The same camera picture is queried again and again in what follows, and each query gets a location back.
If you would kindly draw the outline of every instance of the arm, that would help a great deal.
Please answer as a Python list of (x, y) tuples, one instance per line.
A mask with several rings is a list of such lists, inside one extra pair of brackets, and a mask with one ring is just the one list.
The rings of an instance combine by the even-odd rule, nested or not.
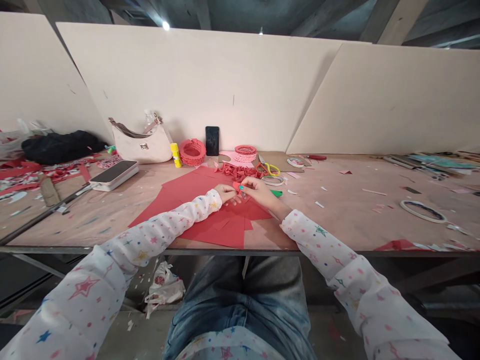
[(368, 260), (290, 209), (257, 179), (244, 180), (243, 191), (272, 211), (282, 230), (298, 244), (346, 309), (369, 359), (460, 359), (448, 340), (421, 317)]
[(218, 211), (235, 189), (219, 185), (98, 246), (43, 300), (24, 328), (0, 351), (9, 359), (94, 360), (140, 266), (194, 223)]

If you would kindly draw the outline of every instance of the jeans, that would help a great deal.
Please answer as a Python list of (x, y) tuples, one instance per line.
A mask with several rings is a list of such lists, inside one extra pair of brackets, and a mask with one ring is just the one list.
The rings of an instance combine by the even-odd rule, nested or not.
[(243, 326), (285, 359), (316, 359), (298, 257), (212, 256), (196, 274), (173, 317), (164, 359), (197, 336)]

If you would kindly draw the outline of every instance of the plastic bottle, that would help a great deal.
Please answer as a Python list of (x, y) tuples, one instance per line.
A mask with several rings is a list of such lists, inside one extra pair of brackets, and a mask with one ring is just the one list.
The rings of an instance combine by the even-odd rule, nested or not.
[(143, 133), (146, 134), (147, 133), (147, 129), (150, 127), (150, 125), (152, 123), (155, 122), (155, 115), (154, 115), (154, 112), (150, 109), (145, 109), (145, 128), (143, 129)]

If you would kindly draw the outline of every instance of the white handbag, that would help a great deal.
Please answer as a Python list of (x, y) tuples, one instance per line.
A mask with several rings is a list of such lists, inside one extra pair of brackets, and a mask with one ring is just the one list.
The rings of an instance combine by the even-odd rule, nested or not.
[(124, 160), (138, 161), (139, 164), (163, 163), (172, 158), (172, 138), (163, 126), (161, 117), (156, 116), (156, 128), (152, 133), (138, 133), (111, 117), (115, 148)]

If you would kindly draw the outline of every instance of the yellow scissors handle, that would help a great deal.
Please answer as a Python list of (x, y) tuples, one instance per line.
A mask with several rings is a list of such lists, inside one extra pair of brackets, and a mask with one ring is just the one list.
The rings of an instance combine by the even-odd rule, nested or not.
[[(266, 165), (266, 169), (267, 169), (267, 171), (268, 171), (268, 174), (269, 174), (270, 176), (278, 176), (278, 175), (280, 175), (280, 170), (279, 170), (278, 167), (273, 166), (273, 165), (270, 165), (270, 164), (268, 164), (268, 163), (265, 163), (265, 165)], [(276, 173), (272, 173), (272, 172), (270, 171), (270, 168), (274, 169), (274, 170), (276, 171)]]

